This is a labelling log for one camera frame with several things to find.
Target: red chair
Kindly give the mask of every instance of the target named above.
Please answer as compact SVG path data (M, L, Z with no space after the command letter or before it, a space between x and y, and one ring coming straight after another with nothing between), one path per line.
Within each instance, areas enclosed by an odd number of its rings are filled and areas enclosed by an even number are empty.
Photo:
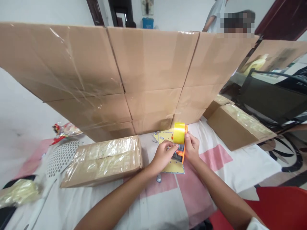
M270 230L307 229L307 191L298 187L258 187L260 201L245 200ZM214 230L233 229L218 210L210 216Z

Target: cardboard box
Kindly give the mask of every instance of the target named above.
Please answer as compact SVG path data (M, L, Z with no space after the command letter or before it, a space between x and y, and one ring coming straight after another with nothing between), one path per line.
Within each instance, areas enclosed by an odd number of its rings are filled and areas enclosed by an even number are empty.
M42 101L123 93L104 27L0 23L0 67Z
M253 61L265 54L268 54L268 57L260 71L284 69L305 53L307 53L307 42L304 41L263 40L240 72L244 72Z
M61 188L92 187L133 176L144 167L139 136L79 146Z
M126 92L182 88L199 32L108 27Z
M198 122L204 113L205 109L199 111L186 111L178 114L174 114L174 118L171 124L171 128L174 128L175 122L184 122L186 125Z
M83 128L82 131L95 142L103 142L127 136L134 136L132 122L124 122L105 126Z
M0 23L0 67L101 141L134 129L166 129L172 117L197 121L256 40L6 22Z
M146 114L142 119L132 121L135 133L141 135L170 129L173 116L173 114L164 115L161 113Z
M258 144L277 136L233 104L219 107L207 123L230 151Z
M184 87L225 84L259 36L201 33Z
M47 102L81 130L131 121L124 94Z
M215 99L211 102L209 107L206 109L203 116L208 120L220 106L226 105L226 104L234 104L234 102L218 94L215 97Z
M165 117L174 114L181 88L125 93L132 120L142 120L147 114Z
M210 105L223 86L224 85L184 87L175 113L203 112L204 109Z

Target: yellow tape roll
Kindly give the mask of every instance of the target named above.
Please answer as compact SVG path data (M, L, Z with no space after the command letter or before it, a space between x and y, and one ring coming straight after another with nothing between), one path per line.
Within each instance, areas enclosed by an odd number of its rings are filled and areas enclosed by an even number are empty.
M185 143L185 123L175 122L173 136L173 141L175 144Z

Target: white wall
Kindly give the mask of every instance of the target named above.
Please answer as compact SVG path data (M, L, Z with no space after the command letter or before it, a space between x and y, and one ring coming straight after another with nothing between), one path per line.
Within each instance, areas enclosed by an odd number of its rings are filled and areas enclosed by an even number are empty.
M307 41L307 30L299 37L298 41Z
M154 26L166 31L201 31L205 25L214 0L155 0ZM274 0L229 0L226 12L252 10L256 13L255 28L266 15ZM142 28L143 18L141 1L132 0L133 19L138 28Z
M108 0L97 0L105 26L114 26Z
M0 21L94 25L86 0L0 0ZM47 104L0 68L0 188L60 121Z
M165 31L201 31L206 22L214 0L155 0L154 26ZM142 9L140 0L132 0L133 20L137 28L142 28Z

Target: white mesh item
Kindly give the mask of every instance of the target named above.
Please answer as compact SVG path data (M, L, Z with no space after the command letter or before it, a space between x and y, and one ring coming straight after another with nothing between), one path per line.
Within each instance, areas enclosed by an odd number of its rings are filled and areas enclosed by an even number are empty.
M79 141L68 142L58 146L52 154L49 155L46 173L47 179L55 177L65 170L73 159L79 144Z
M47 156L47 171L46 171L46 185L43 191L42 198L36 202L35 209L31 215L31 218L28 221L28 224L25 226L24 230L32 230L36 220L41 213L47 196L52 188L52 185L60 176L60 174L66 169L71 160L73 159L77 148L79 147L79 141L71 141L65 144L62 144L55 148L53 152Z

